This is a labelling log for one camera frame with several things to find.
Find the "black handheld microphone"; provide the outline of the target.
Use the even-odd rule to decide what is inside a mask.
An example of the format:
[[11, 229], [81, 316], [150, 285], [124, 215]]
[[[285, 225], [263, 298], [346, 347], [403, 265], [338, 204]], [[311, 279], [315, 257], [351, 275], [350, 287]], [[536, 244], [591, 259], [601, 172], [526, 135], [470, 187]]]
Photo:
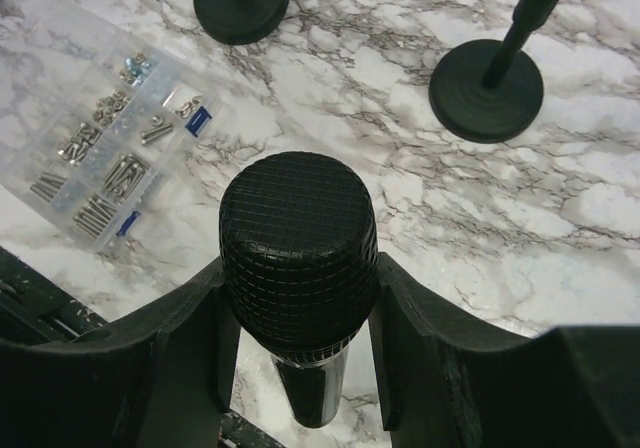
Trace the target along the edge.
[[282, 152], [244, 168], [219, 209], [230, 307], [271, 355], [294, 419], [336, 416], [348, 346], [376, 301], [371, 196], [332, 157]]

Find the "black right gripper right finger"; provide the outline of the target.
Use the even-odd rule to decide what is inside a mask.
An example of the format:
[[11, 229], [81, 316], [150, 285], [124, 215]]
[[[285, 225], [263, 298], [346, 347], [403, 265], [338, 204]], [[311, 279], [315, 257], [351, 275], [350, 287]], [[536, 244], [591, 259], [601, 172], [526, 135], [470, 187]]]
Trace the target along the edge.
[[380, 410], [396, 447], [635, 447], [639, 330], [561, 326], [527, 338], [379, 259], [369, 318]]

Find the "black clamp microphone stand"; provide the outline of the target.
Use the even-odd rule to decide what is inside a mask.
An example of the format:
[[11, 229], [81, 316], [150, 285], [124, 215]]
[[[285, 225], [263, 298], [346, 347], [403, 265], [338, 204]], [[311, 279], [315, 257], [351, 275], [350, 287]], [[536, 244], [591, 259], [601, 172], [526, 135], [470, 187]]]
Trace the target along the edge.
[[271, 34], [289, 0], [193, 0], [196, 18], [211, 38], [227, 45], [247, 45]]

